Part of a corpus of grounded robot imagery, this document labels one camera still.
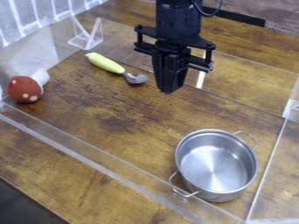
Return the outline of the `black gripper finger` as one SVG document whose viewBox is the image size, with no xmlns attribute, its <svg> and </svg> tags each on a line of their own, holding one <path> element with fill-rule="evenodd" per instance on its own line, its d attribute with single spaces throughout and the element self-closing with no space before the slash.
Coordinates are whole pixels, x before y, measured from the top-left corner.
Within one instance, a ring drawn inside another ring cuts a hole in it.
<svg viewBox="0 0 299 224">
<path fill-rule="evenodd" d="M 185 59 L 176 54 L 167 57 L 167 93 L 176 91 L 184 83 L 188 66 Z"/>
<path fill-rule="evenodd" d="M 165 56 L 159 52 L 153 51 L 152 55 L 152 65 L 153 65 L 153 76 L 156 86 L 161 92 L 167 92 L 167 83 L 165 83 Z"/>
</svg>

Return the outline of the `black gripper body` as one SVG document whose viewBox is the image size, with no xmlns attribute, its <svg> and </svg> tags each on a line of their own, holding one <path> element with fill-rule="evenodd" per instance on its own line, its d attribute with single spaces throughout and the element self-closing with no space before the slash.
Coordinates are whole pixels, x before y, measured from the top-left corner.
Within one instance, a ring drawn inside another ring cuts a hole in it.
<svg viewBox="0 0 299 224">
<path fill-rule="evenodd" d="M 153 27 L 137 25 L 135 27 L 136 42 L 135 50 L 147 55 L 153 55 L 156 50 L 159 53 L 179 54 L 187 62 L 187 67 L 208 73 L 213 69 L 213 61 L 211 59 L 212 51 L 216 45 L 205 40 L 199 34 L 184 36 L 179 39 L 164 39 L 156 34 Z M 205 57 L 192 56 L 189 47 L 205 51 Z"/>
</svg>

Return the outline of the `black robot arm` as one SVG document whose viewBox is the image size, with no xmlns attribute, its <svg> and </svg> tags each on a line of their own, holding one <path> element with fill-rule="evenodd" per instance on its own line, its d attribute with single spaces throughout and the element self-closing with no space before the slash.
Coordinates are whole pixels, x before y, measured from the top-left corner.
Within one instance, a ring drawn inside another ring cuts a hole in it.
<svg viewBox="0 0 299 224">
<path fill-rule="evenodd" d="M 201 0 L 156 0 L 155 27 L 135 27 L 135 50 L 152 57 L 156 86 L 171 94 L 184 83 L 188 68 L 208 73 L 216 45 L 200 36 Z"/>
</svg>

